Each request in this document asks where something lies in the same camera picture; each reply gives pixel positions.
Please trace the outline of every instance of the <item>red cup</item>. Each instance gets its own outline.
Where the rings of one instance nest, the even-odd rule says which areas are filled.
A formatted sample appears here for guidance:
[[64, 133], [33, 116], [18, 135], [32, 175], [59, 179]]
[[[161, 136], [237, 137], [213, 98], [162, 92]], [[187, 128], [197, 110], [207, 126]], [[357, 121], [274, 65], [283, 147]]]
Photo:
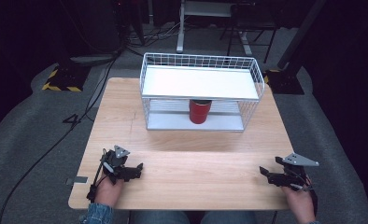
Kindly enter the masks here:
[[195, 124], [205, 122], [210, 107], [211, 100], [190, 100], [190, 120]]

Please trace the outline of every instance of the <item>wire rack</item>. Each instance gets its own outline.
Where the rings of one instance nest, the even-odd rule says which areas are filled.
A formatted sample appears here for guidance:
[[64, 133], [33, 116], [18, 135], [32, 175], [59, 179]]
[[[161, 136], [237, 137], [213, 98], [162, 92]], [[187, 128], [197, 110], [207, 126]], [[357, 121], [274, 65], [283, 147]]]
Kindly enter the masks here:
[[[264, 82], [254, 58], [146, 53], [140, 91], [149, 130], [240, 132], [262, 98]], [[213, 100], [203, 124], [188, 119], [188, 103], [194, 98]]]

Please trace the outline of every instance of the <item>person's arm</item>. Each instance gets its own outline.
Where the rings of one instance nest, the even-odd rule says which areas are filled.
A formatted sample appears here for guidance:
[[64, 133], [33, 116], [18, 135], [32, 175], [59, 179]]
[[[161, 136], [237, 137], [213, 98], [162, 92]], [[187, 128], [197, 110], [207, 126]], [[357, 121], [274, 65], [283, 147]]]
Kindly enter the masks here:
[[97, 182], [96, 198], [88, 208], [88, 214], [80, 221], [82, 224], [109, 224], [113, 218], [113, 209], [120, 197], [123, 180], [117, 180], [115, 185], [102, 175]]
[[309, 191], [294, 191], [288, 187], [281, 187], [286, 194], [287, 203], [299, 224], [319, 223], [316, 221], [312, 197]]

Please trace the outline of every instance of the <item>person's leg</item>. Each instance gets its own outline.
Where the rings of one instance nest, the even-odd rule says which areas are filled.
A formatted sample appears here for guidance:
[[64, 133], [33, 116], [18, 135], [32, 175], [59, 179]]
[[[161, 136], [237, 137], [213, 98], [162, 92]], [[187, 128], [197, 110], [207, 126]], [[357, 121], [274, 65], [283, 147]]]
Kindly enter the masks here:
[[206, 212], [201, 224], [256, 224], [252, 211], [210, 211]]
[[131, 224], [190, 224], [187, 215], [181, 211], [132, 211], [131, 218]]

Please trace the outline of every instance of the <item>black cable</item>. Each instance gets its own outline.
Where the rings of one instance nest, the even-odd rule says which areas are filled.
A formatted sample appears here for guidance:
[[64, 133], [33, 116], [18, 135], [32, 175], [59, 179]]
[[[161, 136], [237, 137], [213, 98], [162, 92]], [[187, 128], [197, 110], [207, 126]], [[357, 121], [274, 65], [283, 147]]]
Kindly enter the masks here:
[[272, 218], [272, 224], [275, 224], [277, 217], [277, 211], [274, 212], [274, 217]]
[[92, 93], [92, 95], [94, 95], [94, 93], [96, 92], [96, 90], [97, 90], [97, 88], [99, 87], [100, 83], [102, 83], [102, 81], [104, 81], [104, 82], [103, 82], [102, 87], [100, 88], [99, 93], [98, 93], [98, 94], [97, 94], [97, 96], [96, 96], [96, 99], [94, 99], [94, 101], [93, 101], [92, 105], [90, 105], [90, 102], [91, 102], [91, 99], [92, 99], [92, 98], [90, 98], [90, 99], [89, 99], [89, 101], [88, 101], [88, 103], [87, 103], [87, 106], [86, 106], [86, 108], [85, 108], [85, 116], [86, 116], [90, 121], [92, 121], [92, 122], [94, 122], [94, 119], [91, 119], [91, 118], [88, 116], [88, 112], [89, 112], [89, 111], [91, 110], [91, 108], [96, 104], [97, 100], [98, 100], [98, 99], [99, 99], [99, 97], [102, 95], [103, 88], [105, 87], [106, 82], [108, 81], [108, 75], [109, 75], [109, 72], [110, 72], [110, 70], [111, 70], [111, 67], [112, 67], [112, 65], [114, 64], [114, 62], [115, 62], [115, 61], [117, 61], [117, 58], [115, 58], [111, 63], [109, 63], [109, 64], [107, 65], [107, 67], [106, 67], [106, 69], [105, 69], [105, 75], [104, 75], [104, 76], [102, 77], [102, 79], [100, 79], [100, 81], [97, 83], [96, 88], [94, 88], [94, 91], [93, 91], [93, 93]]
[[140, 57], [144, 57], [143, 54], [133, 50], [133, 49], [129, 49], [128, 47], [126, 47], [127, 50], [129, 50], [129, 52], [133, 53], [134, 55], [140, 56]]
[[[107, 71], [107, 75], [112, 67], [112, 64], [114, 64], [115, 61], [117, 61], [117, 58], [119, 57], [120, 54], [117, 54], [116, 57], [114, 58], [114, 60], [108, 65], [108, 71]], [[73, 125], [71, 126], [71, 128], [50, 148], [48, 149], [27, 171], [26, 173], [20, 178], [20, 180], [15, 184], [15, 186], [13, 187], [13, 189], [11, 190], [11, 192], [8, 194], [6, 200], [3, 203], [3, 207], [0, 210], [0, 224], [3, 220], [3, 215], [4, 215], [4, 211], [6, 210], [7, 207], [7, 203], [10, 199], [10, 197], [12, 196], [12, 194], [15, 192], [16, 188], [19, 186], [19, 184], [23, 181], [23, 179], [28, 176], [30, 174], [30, 172], [53, 150], [55, 149], [65, 138], [67, 135], [69, 135], [74, 128], [81, 123], [82, 119], [85, 118], [85, 116], [87, 116], [88, 112], [91, 110], [91, 108], [94, 106], [94, 104], [96, 103], [97, 99], [100, 97], [101, 95], [101, 91], [99, 92], [99, 94], [97, 95], [96, 99], [93, 101], [93, 103], [91, 104], [90, 107], [88, 107], [85, 110], [85, 113], [75, 122], [73, 123]]]
[[96, 171], [96, 176], [94, 177], [94, 180], [93, 180], [93, 184], [96, 186], [96, 187], [98, 187], [99, 186], [99, 184], [100, 184], [100, 182], [102, 182], [102, 181], [100, 181], [99, 182], [99, 184], [98, 185], [96, 185], [96, 183], [97, 183], [97, 177], [99, 176], [99, 174], [100, 174], [100, 170], [102, 169], [102, 167], [103, 167], [103, 161], [105, 160], [105, 156], [106, 156], [106, 149], [105, 148], [103, 148], [103, 157], [102, 157], [102, 159], [100, 160], [100, 165], [99, 165], [99, 168], [97, 168], [97, 171]]
[[102, 181], [103, 181], [103, 180], [105, 180], [105, 179], [106, 179], [106, 177], [107, 177], [107, 175], [103, 176], [103, 178], [101, 178], [101, 179], [98, 181], [99, 183], [97, 183], [96, 187], [99, 187], [100, 183], [102, 183]]
[[133, 48], [142, 48], [142, 47], [149, 47], [150, 45], [152, 45], [153, 43], [155, 43], [158, 40], [165, 40], [167, 38], [170, 38], [172, 35], [178, 35], [178, 33], [173, 33], [173, 34], [168, 34], [169, 32], [178, 29], [179, 23], [175, 24], [174, 26], [170, 27], [170, 28], [159, 28], [157, 33], [153, 33], [155, 31], [155, 29], [152, 29], [147, 35], [145, 35], [145, 44], [137, 44], [137, 43], [132, 43], [132, 38], [129, 36], [128, 38], [128, 45], [133, 47]]
[[290, 174], [295, 175], [296, 177], [300, 178], [303, 181], [303, 185], [306, 185], [307, 187], [310, 186], [308, 183], [306, 183], [306, 180], [304, 180], [300, 175], [298, 175], [297, 173], [293, 172], [292, 170], [290, 170], [290, 169], [284, 169], [284, 172], [289, 172]]
[[[145, 40], [145, 43], [147, 43], [149, 41], [150, 36], [151, 37], [154, 36], [154, 34], [153, 34], [154, 30], [155, 29], [152, 29], [148, 34], [143, 35], [144, 40]], [[141, 48], [141, 47], [143, 47], [144, 46], [143, 43], [134, 43], [133, 42], [133, 40], [139, 40], [139, 39], [140, 38], [138, 38], [138, 36], [136, 34], [134, 34], [134, 35], [128, 35], [128, 38], [127, 38], [128, 45], [131, 46], [131, 47], [135, 47], [135, 48]]]

